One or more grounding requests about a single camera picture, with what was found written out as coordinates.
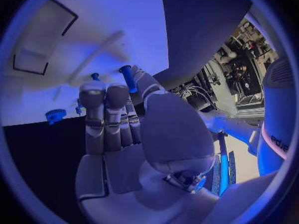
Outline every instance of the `blue gear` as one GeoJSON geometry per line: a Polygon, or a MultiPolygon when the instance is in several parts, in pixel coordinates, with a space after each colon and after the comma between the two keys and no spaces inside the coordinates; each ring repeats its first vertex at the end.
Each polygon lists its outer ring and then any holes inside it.
{"type": "Polygon", "coordinates": [[[62,109],[52,110],[46,113],[46,118],[50,125],[63,120],[64,116],[66,116],[66,110],[62,109]]]}

